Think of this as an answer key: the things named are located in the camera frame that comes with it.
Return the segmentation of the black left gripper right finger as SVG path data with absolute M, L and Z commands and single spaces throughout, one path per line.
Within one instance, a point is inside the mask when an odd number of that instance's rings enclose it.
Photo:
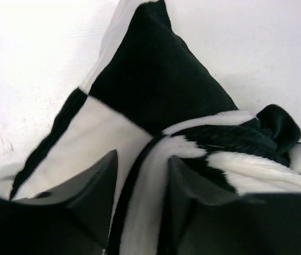
M 168 162 L 161 254 L 301 254 L 301 193 L 226 191 Z

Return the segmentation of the black and white checkered pillowcase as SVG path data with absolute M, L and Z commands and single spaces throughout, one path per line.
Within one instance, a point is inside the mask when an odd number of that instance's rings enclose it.
M 165 1 L 120 1 L 99 59 L 27 158 L 11 199 L 118 155 L 104 254 L 161 254 L 168 162 L 237 195 L 301 193 L 301 130 L 278 105 L 239 110 L 172 30 Z

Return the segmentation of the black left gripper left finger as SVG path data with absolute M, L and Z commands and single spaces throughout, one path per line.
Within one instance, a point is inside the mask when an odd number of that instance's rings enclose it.
M 108 152 L 92 167 L 34 198 L 0 198 L 0 254 L 101 254 L 118 173 Z

